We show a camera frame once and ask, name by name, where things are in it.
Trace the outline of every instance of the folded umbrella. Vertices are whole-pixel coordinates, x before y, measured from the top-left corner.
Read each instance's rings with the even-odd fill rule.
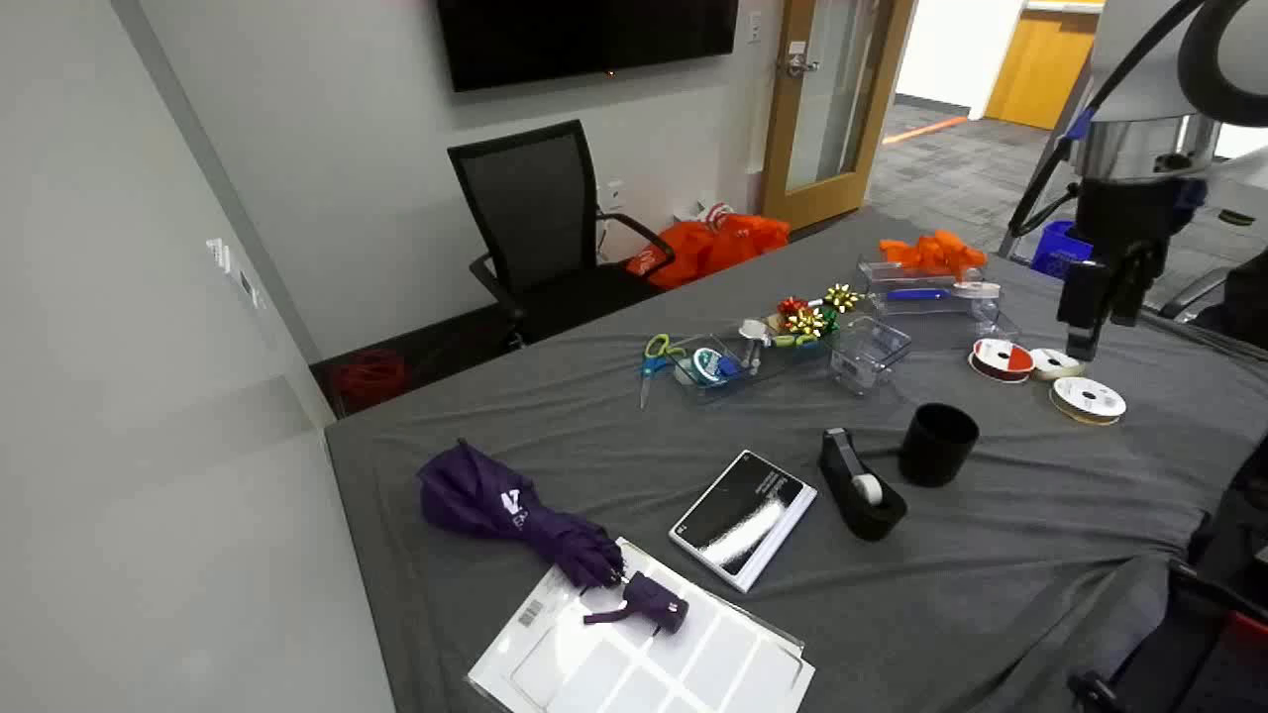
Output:
[[[576,513],[542,506],[537,481],[484,455],[468,438],[419,466],[419,512],[427,524],[472,538],[516,538],[557,561],[576,586],[617,586],[617,542]]]

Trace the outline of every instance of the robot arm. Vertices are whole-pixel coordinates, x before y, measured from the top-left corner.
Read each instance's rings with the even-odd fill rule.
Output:
[[[1076,159],[1076,225],[1093,246],[1064,289],[1070,357],[1093,357],[1105,315],[1136,322],[1171,238],[1208,200],[1221,124],[1268,126],[1263,34],[1263,0],[1105,3],[1089,58],[1093,98],[1053,151],[1053,163]]]

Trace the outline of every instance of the black mug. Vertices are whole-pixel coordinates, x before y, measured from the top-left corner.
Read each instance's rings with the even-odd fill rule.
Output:
[[[900,446],[900,469],[907,481],[945,485],[963,466],[978,438],[978,425],[953,402],[922,402]]]

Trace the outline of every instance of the gray tablecloth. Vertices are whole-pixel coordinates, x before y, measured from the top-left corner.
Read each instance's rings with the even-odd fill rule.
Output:
[[[1268,429],[1268,385],[1245,364],[1152,328],[1105,328],[1089,373],[1131,417],[1081,429],[1040,378],[970,373],[963,323],[907,322],[916,351],[871,401],[842,390],[826,351],[798,351],[724,394],[657,378],[640,402],[649,332],[724,332],[789,291],[826,291],[888,232],[918,229],[860,213],[336,425],[329,451],[395,705],[498,710],[465,673],[542,574],[522,547],[419,524],[415,466],[459,434],[533,476],[553,506],[805,636],[821,664],[805,710],[1070,710],[1070,669],[1114,673],[1165,611],[1165,557]],[[1024,345],[1064,345],[1058,282],[1020,265],[990,277]],[[967,407],[984,438],[941,492],[907,485],[896,459],[877,455],[911,513],[883,542],[860,542],[817,469],[821,433],[843,425],[866,451],[896,446],[926,401]],[[826,492],[744,599],[666,538],[743,446]]]

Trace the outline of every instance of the wall-mounted tv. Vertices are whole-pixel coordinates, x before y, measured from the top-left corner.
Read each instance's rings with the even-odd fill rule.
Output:
[[[438,0],[457,92],[731,56],[737,0]]]

